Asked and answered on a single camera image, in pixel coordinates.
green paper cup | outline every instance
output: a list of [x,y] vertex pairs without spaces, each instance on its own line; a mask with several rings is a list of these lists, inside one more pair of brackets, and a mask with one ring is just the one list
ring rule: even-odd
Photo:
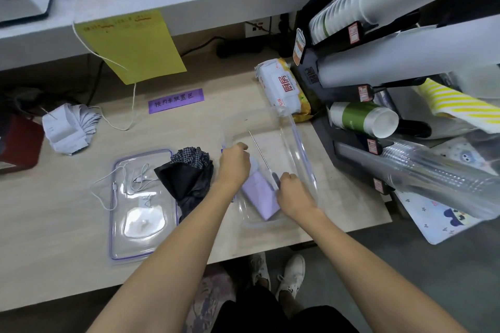
[[328,111],[330,125],[386,138],[399,124],[399,116],[389,108],[375,103],[333,103]]

shoe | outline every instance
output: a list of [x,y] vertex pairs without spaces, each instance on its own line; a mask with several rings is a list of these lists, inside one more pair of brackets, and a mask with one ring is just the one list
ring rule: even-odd
[[276,292],[276,299],[279,300],[281,291],[290,291],[293,298],[297,296],[298,289],[301,287],[305,276],[305,259],[300,254],[294,254],[286,263],[284,268],[284,277],[278,275],[281,283]]
[[250,255],[250,267],[252,269],[252,283],[255,286],[259,278],[267,280],[267,288],[271,291],[271,279],[267,271],[266,253],[256,253]]

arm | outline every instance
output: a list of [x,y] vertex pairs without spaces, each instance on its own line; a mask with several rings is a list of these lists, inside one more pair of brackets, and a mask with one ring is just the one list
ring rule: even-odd
[[181,331],[222,218],[250,172],[246,149],[238,143],[224,150],[207,196],[127,279],[87,333]]
[[278,203],[332,262],[374,332],[466,332],[436,302],[333,224],[296,175],[283,174]]

black shorts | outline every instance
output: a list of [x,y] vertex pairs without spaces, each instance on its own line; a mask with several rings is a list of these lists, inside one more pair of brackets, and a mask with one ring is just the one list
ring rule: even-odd
[[297,313],[290,320],[276,297],[262,286],[253,286],[236,302],[225,302],[211,333],[359,333],[332,306],[313,306]]

forearm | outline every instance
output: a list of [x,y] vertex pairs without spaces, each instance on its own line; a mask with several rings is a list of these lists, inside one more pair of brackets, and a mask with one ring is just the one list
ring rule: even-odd
[[374,332],[465,332],[445,310],[335,226],[320,209],[297,220],[334,265]]
[[216,181],[199,206],[127,279],[89,332],[179,332],[236,191]]

